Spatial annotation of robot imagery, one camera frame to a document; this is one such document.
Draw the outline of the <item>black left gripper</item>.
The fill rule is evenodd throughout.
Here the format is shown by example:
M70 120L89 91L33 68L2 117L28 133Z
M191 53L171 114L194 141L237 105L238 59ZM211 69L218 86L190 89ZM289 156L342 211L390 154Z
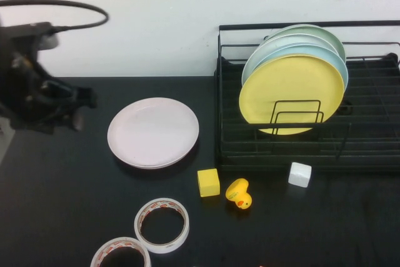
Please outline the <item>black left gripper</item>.
M41 50L58 45L51 23L1 26L1 116L14 129L53 133L55 127L82 131L76 105L97 108L92 88L75 88L51 76L39 63Z

